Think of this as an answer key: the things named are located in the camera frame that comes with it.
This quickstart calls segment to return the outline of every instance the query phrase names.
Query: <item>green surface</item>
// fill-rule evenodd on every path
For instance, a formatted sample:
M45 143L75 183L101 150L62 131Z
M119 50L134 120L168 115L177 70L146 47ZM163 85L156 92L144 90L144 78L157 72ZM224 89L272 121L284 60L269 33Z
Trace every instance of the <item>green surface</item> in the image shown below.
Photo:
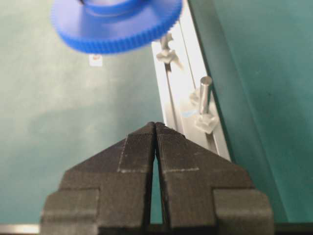
M51 4L0 1L0 223L38 223L66 169L162 121L151 48L90 67L57 37Z
M190 4L232 159L276 222L313 222L313 1Z

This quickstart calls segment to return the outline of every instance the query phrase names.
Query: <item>blue knob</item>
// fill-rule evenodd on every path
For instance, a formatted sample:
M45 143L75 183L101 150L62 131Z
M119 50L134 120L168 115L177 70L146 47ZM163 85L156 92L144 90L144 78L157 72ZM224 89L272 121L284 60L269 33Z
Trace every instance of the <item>blue knob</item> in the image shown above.
M52 23L71 48L112 54L161 38L178 20L182 0L55 0Z

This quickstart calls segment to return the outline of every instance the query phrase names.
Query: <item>small sticker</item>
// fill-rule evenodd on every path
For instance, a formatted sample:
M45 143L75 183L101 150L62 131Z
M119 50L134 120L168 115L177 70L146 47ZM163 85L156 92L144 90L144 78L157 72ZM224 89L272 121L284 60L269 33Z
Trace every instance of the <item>small sticker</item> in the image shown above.
M91 67L102 67L102 56L89 55L89 64Z

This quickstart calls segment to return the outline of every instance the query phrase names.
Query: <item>metal peg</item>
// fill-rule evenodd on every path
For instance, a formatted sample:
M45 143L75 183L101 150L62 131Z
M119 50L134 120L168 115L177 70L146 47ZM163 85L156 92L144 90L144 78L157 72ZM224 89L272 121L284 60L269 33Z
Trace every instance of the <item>metal peg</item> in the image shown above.
M199 113L208 114L211 91L212 91L212 78L210 76L203 77L201 78L200 83L201 83L201 86L200 86Z

